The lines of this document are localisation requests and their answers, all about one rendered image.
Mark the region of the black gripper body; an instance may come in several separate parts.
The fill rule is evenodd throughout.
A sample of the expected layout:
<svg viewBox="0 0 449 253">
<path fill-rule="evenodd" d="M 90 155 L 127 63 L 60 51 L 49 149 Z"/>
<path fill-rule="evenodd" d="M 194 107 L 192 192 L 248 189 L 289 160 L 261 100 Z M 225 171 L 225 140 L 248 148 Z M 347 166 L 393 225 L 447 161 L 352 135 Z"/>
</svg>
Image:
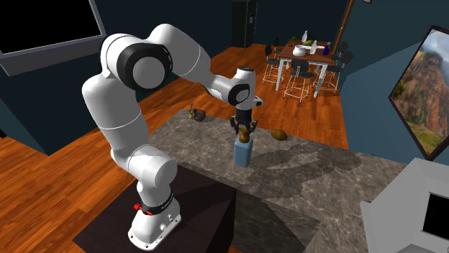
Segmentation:
<svg viewBox="0 0 449 253">
<path fill-rule="evenodd" d="M 238 123 L 250 123 L 252 121 L 252 110 L 242 110 L 236 108 L 235 119 Z"/>
</svg>

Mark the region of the dark tall cabinet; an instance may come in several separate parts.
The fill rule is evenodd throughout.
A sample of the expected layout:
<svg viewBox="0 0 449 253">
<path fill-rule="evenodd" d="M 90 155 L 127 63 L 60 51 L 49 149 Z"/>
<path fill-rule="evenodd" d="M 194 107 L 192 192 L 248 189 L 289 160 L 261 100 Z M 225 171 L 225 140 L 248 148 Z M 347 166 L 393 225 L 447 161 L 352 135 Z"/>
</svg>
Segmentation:
<svg viewBox="0 0 449 253">
<path fill-rule="evenodd" d="M 246 48 L 253 44 L 257 7 L 257 0 L 232 0 L 232 47 Z"/>
</svg>

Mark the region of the white microwave oven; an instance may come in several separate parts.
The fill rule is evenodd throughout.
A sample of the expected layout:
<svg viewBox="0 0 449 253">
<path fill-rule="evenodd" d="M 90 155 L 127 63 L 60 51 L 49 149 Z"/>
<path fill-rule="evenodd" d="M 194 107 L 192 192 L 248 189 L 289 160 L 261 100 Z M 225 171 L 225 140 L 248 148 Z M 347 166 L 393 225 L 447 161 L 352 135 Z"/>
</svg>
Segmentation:
<svg viewBox="0 0 449 253">
<path fill-rule="evenodd" d="M 449 253 L 449 166 L 415 158 L 360 208 L 368 253 Z"/>
</svg>

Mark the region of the grey framed dark window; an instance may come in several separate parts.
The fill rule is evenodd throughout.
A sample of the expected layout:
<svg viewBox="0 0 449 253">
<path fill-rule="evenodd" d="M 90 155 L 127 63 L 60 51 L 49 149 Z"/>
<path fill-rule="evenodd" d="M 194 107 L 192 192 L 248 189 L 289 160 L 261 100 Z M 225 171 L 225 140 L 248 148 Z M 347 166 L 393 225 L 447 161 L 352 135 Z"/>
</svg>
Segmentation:
<svg viewBox="0 0 449 253">
<path fill-rule="evenodd" d="M 98 52 L 95 0 L 0 0 L 0 67 L 8 76 Z"/>
</svg>

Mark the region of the framed landscape wall picture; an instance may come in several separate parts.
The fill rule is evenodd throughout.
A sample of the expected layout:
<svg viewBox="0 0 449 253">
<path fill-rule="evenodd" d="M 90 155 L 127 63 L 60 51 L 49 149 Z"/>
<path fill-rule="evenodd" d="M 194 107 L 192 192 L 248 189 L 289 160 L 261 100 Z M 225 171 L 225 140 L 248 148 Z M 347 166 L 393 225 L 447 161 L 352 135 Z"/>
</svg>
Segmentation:
<svg viewBox="0 0 449 253">
<path fill-rule="evenodd" d="M 449 29 L 429 28 L 389 100 L 426 160 L 449 146 Z"/>
</svg>

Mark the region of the wooden dining table white legs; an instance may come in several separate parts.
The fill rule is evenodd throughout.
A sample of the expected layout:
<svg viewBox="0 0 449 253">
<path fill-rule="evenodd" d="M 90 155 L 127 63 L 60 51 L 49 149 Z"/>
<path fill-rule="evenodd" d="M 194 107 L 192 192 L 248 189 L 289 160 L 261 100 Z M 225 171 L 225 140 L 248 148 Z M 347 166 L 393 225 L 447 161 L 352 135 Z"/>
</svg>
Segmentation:
<svg viewBox="0 0 449 253">
<path fill-rule="evenodd" d="M 285 47 L 282 49 L 281 53 L 279 54 L 279 60 L 280 64 L 278 67 L 278 75 L 277 75 L 277 81 L 276 81 L 276 91 L 279 88 L 281 77 L 283 76 L 283 69 L 284 69 L 284 63 L 291 62 L 293 59 L 300 59 L 300 60 L 306 60 L 310 64 L 320 66 L 320 72 L 317 78 L 317 84 L 314 92 L 314 98 L 317 97 L 320 88 L 322 86 L 322 83 L 325 79 L 325 72 L 327 71 L 328 67 L 332 64 L 332 59 L 330 55 L 323 55 L 322 51 L 325 48 L 326 42 L 318 42 L 317 47 L 315 49 L 314 54 L 310 54 L 310 47 L 306 47 L 306 52 L 304 56 L 297 56 L 293 54 L 294 46 L 293 44 L 300 44 L 301 40 L 292 41 L 289 40 Z"/>
</svg>

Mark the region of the dark robot stand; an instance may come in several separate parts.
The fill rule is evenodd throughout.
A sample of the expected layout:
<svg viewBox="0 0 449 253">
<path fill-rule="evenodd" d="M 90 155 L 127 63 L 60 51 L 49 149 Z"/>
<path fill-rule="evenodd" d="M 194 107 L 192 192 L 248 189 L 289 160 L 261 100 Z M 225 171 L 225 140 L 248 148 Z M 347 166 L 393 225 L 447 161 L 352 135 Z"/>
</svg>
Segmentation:
<svg viewBox="0 0 449 253">
<path fill-rule="evenodd" d="M 132 244 L 127 232 L 140 202 L 133 182 L 73 242 L 86 253 L 227 253 L 233 239 L 236 189 L 178 167 L 171 183 L 181 222 L 153 251 Z"/>
</svg>

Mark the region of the dark purple eggplant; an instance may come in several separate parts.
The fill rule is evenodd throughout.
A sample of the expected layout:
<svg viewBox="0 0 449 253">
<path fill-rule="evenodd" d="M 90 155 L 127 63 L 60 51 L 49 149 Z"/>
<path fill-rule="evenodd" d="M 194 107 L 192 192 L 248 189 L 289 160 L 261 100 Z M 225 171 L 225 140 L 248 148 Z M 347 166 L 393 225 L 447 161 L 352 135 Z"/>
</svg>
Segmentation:
<svg viewBox="0 0 449 253">
<path fill-rule="evenodd" d="M 206 118 L 206 113 L 201 109 L 195 109 L 193 104 L 191 104 L 191 108 L 189 109 L 189 118 L 201 122 Z"/>
</svg>

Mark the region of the blue bottle with gold cap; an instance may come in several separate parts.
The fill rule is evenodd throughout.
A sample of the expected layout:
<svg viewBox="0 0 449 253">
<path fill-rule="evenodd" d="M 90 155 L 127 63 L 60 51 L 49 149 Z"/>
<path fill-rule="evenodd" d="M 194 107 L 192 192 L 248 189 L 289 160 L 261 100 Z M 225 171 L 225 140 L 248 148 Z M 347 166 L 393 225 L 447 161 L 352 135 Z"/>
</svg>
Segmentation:
<svg viewBox="0 0 449 253">
<path fill-rule="evenodd" d="M 240 167 L 248 167 L 253 151 L 253 138 L 246 128 L 239 128 L 235 140 L 233 161 Z"/>
</svg>

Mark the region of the black chair white legs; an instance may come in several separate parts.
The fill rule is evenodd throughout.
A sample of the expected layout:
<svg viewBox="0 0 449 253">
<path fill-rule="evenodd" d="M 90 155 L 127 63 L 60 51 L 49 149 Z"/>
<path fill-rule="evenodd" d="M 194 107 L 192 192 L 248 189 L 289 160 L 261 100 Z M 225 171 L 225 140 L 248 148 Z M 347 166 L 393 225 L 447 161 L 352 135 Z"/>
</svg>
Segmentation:
<svg viewBox="0 0 449 253">
<path fill-rule="evenodd" d="M 272 54 L 272 47 L 271 45 L 266 45 L 264 50 L 265 56 L 266 56 L 266 69 L 263 74 L 263 82 L 269 82 L 269 83 L 276 83 L 276 80 L 272 80 L 272 77 L 276 77 L 276 75 L 272 74 L 272 71 L 275 69 L 278 69 L 280 65 L 280 60 L 277 60 L 275 58 L 269 58 L 269 56 Z"/>
<path fill-rule="evenodd" d="M 337 47 L 335 53 L 332 55 L 332 59 L 339 59 L 340 56 L 348 49 L 348 43 L 347 42 L 341 42 L 340 45 Z"/>
<path fill-rule="evenodd" d="M 309 96 L 310 79 L 314 74 L 309 72 L 309 62 L 306 60 L 293 59 L 291 68 L 290 79 L 284 90 L 283 98 L 287 96 L 297 98 L 301 103 Z"/>
<path fill-rule="evenodd" d="M 329 65 L 325 71 L 325 73 L 334 73 L 337 76 L 337 80 L 335 83 L 332 81 L 318 81 L 317 88 L 315 94 L 317 95 L 320 91 L 334 91 L 337 92 L 340 74 L 343 72 L 345 65 L 347 65 L 353 59 L 353 53 L 351 51 L 346 51 L 340 58 L 340 62 L 342 65 Z"/>
</svg>

